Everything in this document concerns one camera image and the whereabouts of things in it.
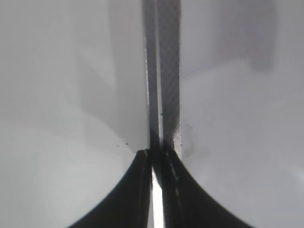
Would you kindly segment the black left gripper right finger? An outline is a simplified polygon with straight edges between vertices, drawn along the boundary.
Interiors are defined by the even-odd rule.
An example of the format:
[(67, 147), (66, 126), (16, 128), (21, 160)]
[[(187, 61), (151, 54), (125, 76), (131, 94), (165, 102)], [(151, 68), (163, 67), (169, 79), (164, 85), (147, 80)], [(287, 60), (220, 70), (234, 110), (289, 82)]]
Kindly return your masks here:
[(160, 153), (164, 221), (167, 228), (250, 228), (217, 203), (193, 179), (175, 151)]

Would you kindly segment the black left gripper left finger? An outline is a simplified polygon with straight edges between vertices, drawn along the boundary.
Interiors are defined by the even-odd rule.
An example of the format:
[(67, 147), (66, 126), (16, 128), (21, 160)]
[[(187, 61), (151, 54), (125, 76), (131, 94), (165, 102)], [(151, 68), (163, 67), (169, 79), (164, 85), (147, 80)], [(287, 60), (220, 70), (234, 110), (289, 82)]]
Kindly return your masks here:
[(152, 184), (149, 150), (140, 150), (113, 190), (72, 228), (146, 228)]

